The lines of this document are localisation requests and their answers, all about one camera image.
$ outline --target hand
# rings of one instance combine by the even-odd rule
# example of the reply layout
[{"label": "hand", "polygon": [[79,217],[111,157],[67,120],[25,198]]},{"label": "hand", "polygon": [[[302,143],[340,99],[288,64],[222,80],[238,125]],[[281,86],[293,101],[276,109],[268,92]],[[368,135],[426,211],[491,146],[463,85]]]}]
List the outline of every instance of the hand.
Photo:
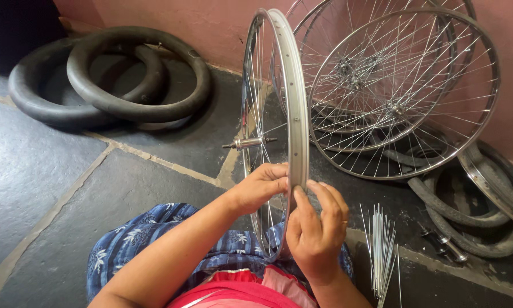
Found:
[{"label": "hand", "polygon": [[288,163],[264,163],[223,196],[239,216],[254,213],[274,194],[288,191],[288,173]]},{"label": "hand", "polygon": [[325,286],[344,275],[338,264],[338,254],[346,237],[349,209],[334,187],[313,180],[308,180],[307,187],[321,203],[321,217],[302,188],[296,186],[294,198],[298,207],[289,218],[287,244],[309,283]]}]

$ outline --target pink shirt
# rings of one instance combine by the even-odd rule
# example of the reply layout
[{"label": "pink shirt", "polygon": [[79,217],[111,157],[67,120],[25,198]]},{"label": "pink shirt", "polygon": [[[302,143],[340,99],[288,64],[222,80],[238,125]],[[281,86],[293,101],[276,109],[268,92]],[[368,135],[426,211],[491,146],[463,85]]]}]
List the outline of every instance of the pink shirt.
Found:
[{"label": "pink shirt", "polygon": [[268,265],[264,279],[248,269],[218,271],[180,295],[167,308],[317,308],[317,302],[294,277]]}]

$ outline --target wall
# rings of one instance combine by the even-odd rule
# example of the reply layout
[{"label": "wall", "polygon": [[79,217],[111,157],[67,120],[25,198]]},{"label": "wall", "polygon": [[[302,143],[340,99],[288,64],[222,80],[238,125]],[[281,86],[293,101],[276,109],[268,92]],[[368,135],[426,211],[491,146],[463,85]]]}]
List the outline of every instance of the wall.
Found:
[{"label": "wall", "polygon": [[[170,32],[209,63],[240,71],[254,11],[288,11],[293,0],[54,0],[61,15],[96,27],[147,26]],[[498,107],[482,138],[513,160],[513,0],[473,0],[500,56]]]}]

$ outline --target wrist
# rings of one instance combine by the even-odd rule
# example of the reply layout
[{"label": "wrist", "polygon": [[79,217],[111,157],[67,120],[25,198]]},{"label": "wrist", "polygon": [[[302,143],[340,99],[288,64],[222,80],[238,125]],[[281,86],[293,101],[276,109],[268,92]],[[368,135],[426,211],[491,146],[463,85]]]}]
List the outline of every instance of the wrist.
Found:
[{"label": "wrist", "polygon": [[230,215],[235,216],[235,218],[238,218],[242,215],[239,198],[235,195],[234,192],[232,192],[232,190],[228,190],[227,192],[223,193],[216,200],[219,201],[223,208],[227,209],[227,212]]},{"label": "wrist", "polygon": [[321,272],[317,277],[306,277],[312,287],[329,287],[341,281],[346,274],[340,268],[338,263],[335,263],[334,268],[326,272]]}]

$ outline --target blue floral pants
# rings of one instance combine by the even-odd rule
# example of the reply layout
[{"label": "blue floral pants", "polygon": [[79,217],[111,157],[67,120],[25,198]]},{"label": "blue floral pants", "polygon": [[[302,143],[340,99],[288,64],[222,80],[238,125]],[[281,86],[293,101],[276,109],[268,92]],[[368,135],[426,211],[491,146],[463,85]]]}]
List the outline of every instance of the blue floral pants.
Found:
[{"label": "blue floral pants", "polygon": [[[87,262],[87,297],[91,302],[102,287],[123,265],[179,223],[192,216],[197,208],[186,203],[158,204],[126,224],[104,234],[96,242]],[[282,225],[276,225],[278,231]],[[342,246],[338,261],[342,270],[354,281],[352,256],[348,246]],[[262,256],[252,231],[228,230],[201,260],[192,275],[173,298],[188,291],[218,270],[250,269],[260,278],[269,263]],[[296,276],[308,291],[311,288],[293,259],[275,262],[275,266]]]}]

